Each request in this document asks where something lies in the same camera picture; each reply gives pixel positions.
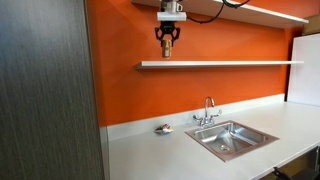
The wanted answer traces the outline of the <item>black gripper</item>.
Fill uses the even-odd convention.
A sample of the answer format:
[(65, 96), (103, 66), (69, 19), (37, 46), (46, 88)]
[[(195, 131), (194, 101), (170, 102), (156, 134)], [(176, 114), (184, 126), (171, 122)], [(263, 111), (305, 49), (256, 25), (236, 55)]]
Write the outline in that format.
[(165, 35), (171, 35), (171, 41), (175, 42), (179, 39), (181, 29), (179, 27), (175, 27), (174, 21), (161, 21), (160, 28), (155, 27), (154, 31), (158, 41), (162, 42)]

